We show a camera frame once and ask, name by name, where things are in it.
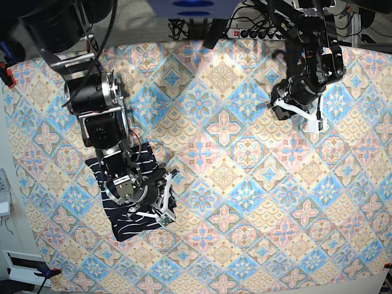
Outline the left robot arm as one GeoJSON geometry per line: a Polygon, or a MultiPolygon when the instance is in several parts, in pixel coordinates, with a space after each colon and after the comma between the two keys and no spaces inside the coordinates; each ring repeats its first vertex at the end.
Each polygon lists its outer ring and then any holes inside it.
{"type": "Polygon", "coordinates": [[[347,72],[334,15],[328,12],[336,3],[295,1],[286,14],[294,24],[291,29],[281,25],[280,4],[280,1],[268,1],[268,14],[285,41],[301,50],[304,69],[272,90],[268,106],[280,121],[300,115],[307,120],[308,130],[317,134],[327,127],[322,94],[327,85],[338,82],[347,72]]]}

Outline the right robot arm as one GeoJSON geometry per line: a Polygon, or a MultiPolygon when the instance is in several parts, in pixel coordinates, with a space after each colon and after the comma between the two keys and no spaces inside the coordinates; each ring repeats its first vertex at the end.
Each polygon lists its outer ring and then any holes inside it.
{"type": "Polygon", "coordinates": [[[173,173],[144,169],[133,150],[121,88],[113,72],[99,63],[105,44],[98,43],[93,24],[114,21],[116,1],[17,1],[15,16],[33,39],[48,66],[64,79],[65,107],[77,118],[86,147],[95,149],[103,189],[116,205],[150,217],[162,226],[175,221],[173,173]]]}

